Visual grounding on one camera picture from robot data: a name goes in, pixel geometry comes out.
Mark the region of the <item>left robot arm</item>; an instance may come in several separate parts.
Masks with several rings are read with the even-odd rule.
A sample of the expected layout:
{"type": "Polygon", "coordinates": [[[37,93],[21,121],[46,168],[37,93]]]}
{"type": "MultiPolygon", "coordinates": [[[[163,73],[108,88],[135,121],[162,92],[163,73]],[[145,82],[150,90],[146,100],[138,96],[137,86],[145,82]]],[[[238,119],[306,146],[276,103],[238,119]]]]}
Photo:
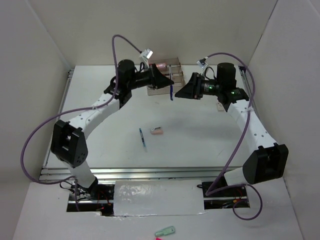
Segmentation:
{"type": "Polygon", "coordinates": [[[68,121],[58,120],[53,127],[50,150],[67,166],[81,188],[81,194],[88,200],[97,197],[101,189],[86,161],[89,135],[129,101],[132,90],[145,86],[162,89],[174,83],[154,63],[138,71],[133,61],[125,59],[119,62],[115,73],[109,86],[92,107],[68,121]]]}

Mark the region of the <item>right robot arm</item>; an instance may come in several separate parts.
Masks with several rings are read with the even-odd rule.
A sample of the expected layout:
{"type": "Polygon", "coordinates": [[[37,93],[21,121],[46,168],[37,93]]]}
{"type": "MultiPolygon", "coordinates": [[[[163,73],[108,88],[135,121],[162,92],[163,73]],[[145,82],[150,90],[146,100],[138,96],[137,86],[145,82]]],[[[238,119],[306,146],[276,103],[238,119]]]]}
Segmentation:
{"type": "Polygon", "coordinates": [[[285,144],[277,141],[267,133],[244,89],[237,87],[236,68],[232,63],[220,63],[217,76],[207,80],[194,72],[189,82],[175,97],[199,100],[204,95],[216,96],[224,110],[235,120],[242,131],[241,139],[247,142],[250,156],[243,166],[225,171],[218,184],[223,196],[230,196],[240,184],[258,184],[283,176],[289,150],[285,144]]]}

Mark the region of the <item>blue gel pen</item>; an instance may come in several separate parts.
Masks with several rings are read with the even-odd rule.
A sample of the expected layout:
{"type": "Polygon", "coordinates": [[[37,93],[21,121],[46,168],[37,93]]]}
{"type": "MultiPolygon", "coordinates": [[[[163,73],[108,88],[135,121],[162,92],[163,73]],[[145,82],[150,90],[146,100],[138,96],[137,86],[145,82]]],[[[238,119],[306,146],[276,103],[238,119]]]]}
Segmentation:
{"type": "Polygon", "coordinates": [[[139,134],[140,134],[140,138],[141,138],[141,141],[142,141],[143,150],[147,153],[148,150],[147,150],[145,138],[144,138],[144,135],[143,135],[143,132],[142,132],[142,129],[141,129],[141,128],[139,128],[139,134]]]}
{"type": "MultiPolygon", "coordinates": [[[[172,73],[172,65],[169,65],[169,79],[173,82],[173,73],[172,73]]],[[[169,88],[169,95],[170,95],[170,100],[173,101],[174,98],[173,98],[173,92],[174,92],[174,89],[173,89],[173,83],[171,83],[170,85],[170,88],[169,88]]]]}

